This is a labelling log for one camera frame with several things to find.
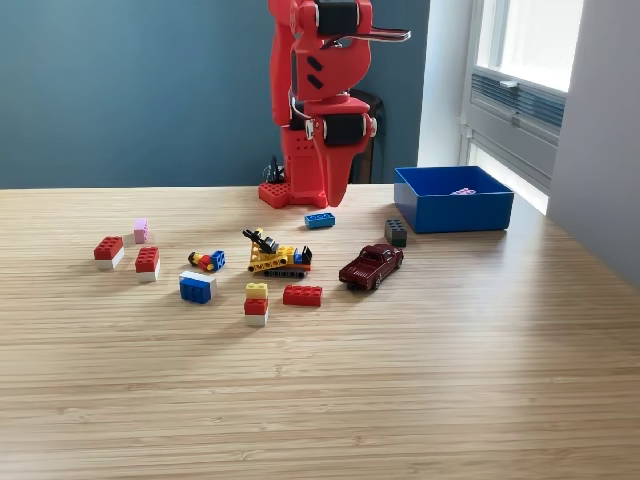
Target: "lego brick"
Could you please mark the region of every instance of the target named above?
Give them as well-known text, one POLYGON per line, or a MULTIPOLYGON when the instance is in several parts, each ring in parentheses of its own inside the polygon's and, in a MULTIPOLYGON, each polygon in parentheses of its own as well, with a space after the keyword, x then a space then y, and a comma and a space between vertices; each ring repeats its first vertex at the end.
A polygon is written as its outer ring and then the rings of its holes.
POLYGON ((304 247, 302 249, 302 263, 304 265, 311 265, 312 256, 313 254, 311 253, 311 250, 309 249, 309 247, 304 247))
POLYGON ((269 318, 269 309, 264 315, 245 315, 244 321, 250 327, 266 327, 269 318))
POLYGON ((313 215, 305 215, 304 223, 309 230, 315 228, 333 227, 336 224, 336 217, 332 213, 316 213, 313 215))
POLYGON ((189 302, 205 304, 211 300, 210 284, 192 278, 180 280, 180 296, 189 302))
POLYGON ((213 271, 217 272, 224 264, 227 263, 227 260, 224 256, 224 252, 222 250, 216 250, 211 254, 211 263, 213 263, 213 271))
POLYGON ((304 268, 272 268, 263 272, 265 277, 304 278, 307 271, 304 268))
POLYGON ((136 243, 145 243, 149 238, 149 221, 146 218, 136 218, 133 222, 133 237, 136 243))
POLYGON ((266 283, 247 283, 246 298, 268 298, 266 283))
POLYGON ((96 260, 112 260, 124 248, 122 237, 105 237, 93 250, 93 258, 96 260))
POLYGON ((400 220, 387 220, 384 226, 384 237, 389 243, 392 240, 406 240, 407 229, 400 220))
POLYGON ((244 302, 245 315, 265 315, 269 308, 266 298, 247 298, 244 302))
POLYGON ((215 277, 210 277, 208 275, 202 275, 201 273, 195 273, 190 271, 184 271, 180 274, 180 283, 182 284, 183 280, 193 280, 195 282, 201 282, 207 285, 207 290, 209 291, 209 298, 215 296, 218 292, 218 282, 215 277))
POLYGON ((322 287, 287 285, 282 294, 282 303, 303 307, 319 307, 322 305, 322 287))
POLYGON ((160 261, 158 247, 143 247, 136 258, 136 273, 155 272, 156 265, 160 261))
POLYGON ((113 257, 110 260, 94 260, 94 261, 96 263, 96 267, 98 268, 98 270, 111 270, 113 268, 116 268, 118 263, 120 263, 120 260, 122 260, 123 258, 124 258, 124 247, 118 250, 115 257, 113 257))
POLYGON ((136 278, 140 283, 155 282, 160 275, 160 259, 156 262, 156 268, 153 272, 136 272, 136 278))

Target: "yellow lego vehicle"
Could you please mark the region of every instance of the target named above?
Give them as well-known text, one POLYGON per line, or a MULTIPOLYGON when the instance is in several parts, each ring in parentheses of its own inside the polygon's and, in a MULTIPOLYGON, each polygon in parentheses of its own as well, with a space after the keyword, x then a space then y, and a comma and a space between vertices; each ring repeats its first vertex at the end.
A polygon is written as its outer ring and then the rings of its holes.
POLYGON ((251 240, 251 257, 247 270, 262 272, 266 277, 303 278, 311 270, 311 250, 304 247, 302 253, 288 245, 278 245, 271 237, 262 238, 261 228, 244 230, 242 234, 251 240))

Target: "red lego brick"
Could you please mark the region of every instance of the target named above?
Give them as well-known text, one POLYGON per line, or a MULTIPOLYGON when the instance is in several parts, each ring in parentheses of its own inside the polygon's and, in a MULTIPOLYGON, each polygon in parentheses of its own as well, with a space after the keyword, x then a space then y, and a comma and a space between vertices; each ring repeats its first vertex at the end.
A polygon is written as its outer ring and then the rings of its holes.
POLYGON ((245 315, 266 315, 269 300, 266 298, 247 298, 244 302, 245 315))
POLYGON ((302 307, 319 307, 322 305, 322 287, 287 285, 282 294, 282 303, 302 307))
POLYGON ((282 208, 289 203, 290 188, 288 183, 261 183, 258 196, 273 208, 282 208))
POLYGON ((93 258, 96 260, 112 260, 123 247, 122 237, 105 237, 93 251, 93 258))
POLYGON ((155 272, 159 259, 158 247, 141 248, 136 258, 136 273, 155 272))

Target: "toy car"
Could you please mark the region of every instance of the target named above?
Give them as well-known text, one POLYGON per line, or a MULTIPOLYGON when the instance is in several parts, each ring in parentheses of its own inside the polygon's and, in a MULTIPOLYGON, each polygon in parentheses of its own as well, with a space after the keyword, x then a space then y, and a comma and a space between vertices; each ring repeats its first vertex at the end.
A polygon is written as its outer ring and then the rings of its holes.
POLYGON ((338 279, 350 290, 377 290, 382 279, 400 268, 404 253, 391 245, 367 245, 358 258, 340 270, 338 279))

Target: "toy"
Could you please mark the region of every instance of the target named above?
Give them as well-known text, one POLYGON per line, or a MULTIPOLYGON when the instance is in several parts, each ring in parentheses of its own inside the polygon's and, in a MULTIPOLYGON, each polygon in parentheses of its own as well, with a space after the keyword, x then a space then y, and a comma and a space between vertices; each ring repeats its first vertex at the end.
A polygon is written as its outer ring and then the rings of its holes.
POLYGON ((194 267, 200 267, 205 272, 213 271, 213 261, 210 255, 203 255, 201 253, 191 252, 187 257, 189 263, 194 267))
POLYGON ((394 247, 407 246, 407 229, 400 220, 387 220, 384 226, 384 238, 394 247))
POLYGON ((474 193, 476 193, 475 190, 469 190, 468 188, 463 188, 462 190, 453 192, 451 195, 473 195, 474 193))
POLYGON ((301 307, 319 307, 322 305, 322 287, 287 285, 282 294, 282 303, 301 307))
POLYGON ((244 302, 245 323, 252 327, 264 327, 269 318, 269 299, 265 283, 247 284, 247 295, 244 302))
POLYGON ((194 267, 199 267, 205 272, 217 272, 226 263, 224 252, 216 250, 211 255, 203 255, 201 253, 191 252, 187 258, 189 263, 194 267))
POLYGON ((105 237, 93 250, 93 258, 98 270, 116 268, 124 257, 124 243, 122 237, 105 237))
POLYGON ((332 213, 316 213, 305 215, 304 223, 309 230, 323 227, 333 227, 336 224, 336 217, 332 213))
POLYGON ((247 298, 244 302, 245 315, 266 315, 269 300, 266 298, 247 298))
POLYGON ((180 296, 183 300, 207 303, 218 291, 215 277, 189 271, 180 274, 180 296))
POLYGON ((271 237, 262 238, 261 228, 255 231, 244 230, 242 234, 251 240, 251 256, 247 270, 259 273, 278 268, 296 269, 304 275, 311 270, 312 253, 309 247, 304 247, 302 253, 288 245, 279 245, 271 237))
POLYGON ((304 278, 307 272, 302 268, 272 268, 263 271, 265 277, 304 278))
POLYGON ((351 290, 377 290, 385 277, 400 268, 403 259, 404 253, 399 248, 367 245, 358 258, 340 270, 338 279, 351 290))
POLYGON ((244 322, 249 327, 266 327, 267 320, 269 319, 269 309, 264 315, 245 315, 244 322))
POLYGON ((141 248, 136 258, 136 277, 139 282, 155 282, 160 273, 160 252, 158 247, 141 248))
POLYGON ((267 298, 268 294, 266 283, 247 283, 246 298, 267 298))
MULTIPOLYGON (((348 93, 369 69, 369 42, 403 42, 411 34, 374 27, 370 0, 269 0, 269 11, 276 22, 271 101, 282 127, 284 183, 261 184, 259 196, 273 208, 337 206, 353 157, 377 130, 369 105, 348 93)), ((280 181, 280 167, 275 171, 272 180, 280 181)))
POLYGON ((146 218, 136 218, 133 222, 133 237, 136 243, 145 243, 149 238, 149 221, 146 218))
POLYGON ((217 272, 224 264, 227 263, 225 259, 224 252, 222 250, 216 250, 211 254, 211 261, 213 262, 213 271, 217 272))

